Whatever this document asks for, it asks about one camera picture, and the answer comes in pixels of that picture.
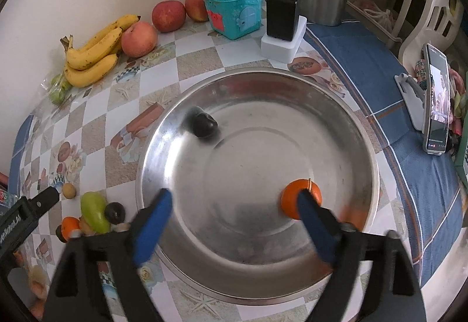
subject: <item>checkered tablecloth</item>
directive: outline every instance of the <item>checkered tablecloth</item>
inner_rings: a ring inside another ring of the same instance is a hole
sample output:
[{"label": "checkered tablecloth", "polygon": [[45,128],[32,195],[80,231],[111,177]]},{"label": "checkered tablecloth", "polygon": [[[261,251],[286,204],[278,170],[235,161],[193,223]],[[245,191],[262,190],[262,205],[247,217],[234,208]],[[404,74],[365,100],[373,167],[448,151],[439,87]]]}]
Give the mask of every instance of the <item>checkered tablecloth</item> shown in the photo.
[{"label": "checkered tablecloth", "polygon": [[[366,117],[323,57],[305,40],[291,65],[265,59],[260,40],[265,33],[266,12],[260,30],[236,41],[213,31],[209,23],[185,25],[159,35],[158,47],[139,59],[121,57],[119,64],[90,88],[74,90],[52,114],[32,121],[32,133],[21,155],[20,193],[28,198],[48,186],[61,190],[71,182],[78,196],[60,201],[39,221],[26,240],[23,252],[28,265],[39,265],[52,278],[64,249],[55,229],[66,216],[80,216],[80,196],[99,191],[108,202],[125,206],[126,219],[137,212],[135,179],[137,165],[148,131],[170,102],[195,83],[216,73],[247,66],[294,70],[294,64],[313,59],[319,70],[311,76],[339,95],[371,131]],[[381,191],[373,233],[397,230],[409,250],[408,231],[402,204],[385,156],[376,150]],[[369,277],[362,265],[343,320],[352,319],[362,302]],[[111,269],[100,264],[103,288],[116,321],[125,321],[112,283]],[[140,277],[166,321],[304,321],[317,302],[324,282],[306,296],[273,306],[240,306],[212,299],[179,280],[153,255],[139,269]]]}]

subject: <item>blue tablecloth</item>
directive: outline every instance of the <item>blue tablecloth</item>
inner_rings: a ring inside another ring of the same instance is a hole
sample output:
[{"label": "blue tablecloth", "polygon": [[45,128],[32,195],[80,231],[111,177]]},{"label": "blue tablecloth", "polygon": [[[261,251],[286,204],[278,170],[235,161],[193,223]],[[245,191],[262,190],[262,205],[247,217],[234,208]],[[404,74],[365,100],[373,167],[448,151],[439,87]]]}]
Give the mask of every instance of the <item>blue tablecloth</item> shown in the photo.
[{"label": "blue tablecloth", "polygon": [[449,154],[432,156],[411,124],[394,76],[405,72],[360,22],[308,24],[305,40],[327,61],[367,117],[395,176],[421,286],[436,271],[462,227],[460,181]]}]

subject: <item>green pear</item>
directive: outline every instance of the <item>green pear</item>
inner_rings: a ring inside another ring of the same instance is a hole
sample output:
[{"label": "green pear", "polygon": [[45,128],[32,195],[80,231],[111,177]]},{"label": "green pear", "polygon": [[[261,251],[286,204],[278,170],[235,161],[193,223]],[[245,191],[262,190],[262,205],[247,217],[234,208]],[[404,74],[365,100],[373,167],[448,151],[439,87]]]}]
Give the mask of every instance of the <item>green pear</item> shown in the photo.
[{"label": "green pear", "polygon": [[81,215],[93,231],[106,233],[111,230],[111,224],[104,216],[107,201],[100,193],[94,191],[84,193],[80,205]]}]

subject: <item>white box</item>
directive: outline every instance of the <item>white box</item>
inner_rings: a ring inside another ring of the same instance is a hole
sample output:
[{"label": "white box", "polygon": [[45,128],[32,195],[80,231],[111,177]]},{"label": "white box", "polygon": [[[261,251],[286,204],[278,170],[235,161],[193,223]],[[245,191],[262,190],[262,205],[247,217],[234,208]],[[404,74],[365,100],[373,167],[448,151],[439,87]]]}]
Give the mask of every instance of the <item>white box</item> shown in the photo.
[{"label": "white box", "polygon": [[267,59],[291,63],[306,32],[307,18],[299,16],[296,33],[291,42],[265,35],[261,38],[261,54]]}]

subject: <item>phone stand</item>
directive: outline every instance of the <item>phone stand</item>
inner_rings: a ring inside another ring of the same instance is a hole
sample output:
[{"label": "phone stand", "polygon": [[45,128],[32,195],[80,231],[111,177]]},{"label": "phone stand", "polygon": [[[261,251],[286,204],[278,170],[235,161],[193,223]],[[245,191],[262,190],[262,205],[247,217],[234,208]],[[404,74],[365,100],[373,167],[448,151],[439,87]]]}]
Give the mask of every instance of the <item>phone stand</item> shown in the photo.
[{"label": "phone stand", "polygon": [[412,76],[405,73],[395,75],[396,85],[408,108],[411,122],[416,130],[423,132],[424,120],[429,116],[424,109],[425,93]]}]

